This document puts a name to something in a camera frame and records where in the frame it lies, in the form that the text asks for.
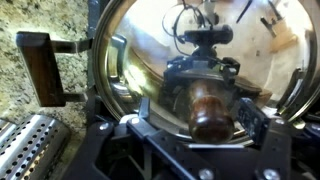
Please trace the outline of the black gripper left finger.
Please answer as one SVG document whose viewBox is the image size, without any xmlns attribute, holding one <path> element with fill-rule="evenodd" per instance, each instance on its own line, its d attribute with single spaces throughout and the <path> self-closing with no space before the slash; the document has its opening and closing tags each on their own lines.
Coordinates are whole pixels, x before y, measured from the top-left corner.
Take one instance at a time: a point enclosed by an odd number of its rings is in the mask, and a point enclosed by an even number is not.
<svg viewBox="0 0 320 180">
<path fill-rule="evenodd" d="M 181 180 L 219 180 L 218 170 L 186 148 L 174 136 L 150 123 L 150 99 L 140 101 L 138 117 L 127 121 L 129 131 L 151 148 Z"/>
</svg>

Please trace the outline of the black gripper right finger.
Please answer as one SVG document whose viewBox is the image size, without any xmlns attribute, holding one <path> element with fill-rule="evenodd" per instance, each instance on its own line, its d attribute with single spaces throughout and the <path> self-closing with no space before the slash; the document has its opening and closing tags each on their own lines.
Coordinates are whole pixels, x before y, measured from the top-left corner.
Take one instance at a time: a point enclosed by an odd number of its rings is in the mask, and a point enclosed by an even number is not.
<svg viewBox="0 0 320 180">
<path fill-rule="evenodd" d="M 271 120 L 250 98 L 241 98 L 237 120 L 253 142 L 260 147 L 255 167 L 258 180 L 289 180 L 291 136 L 284 120 Z"/>
</svg>

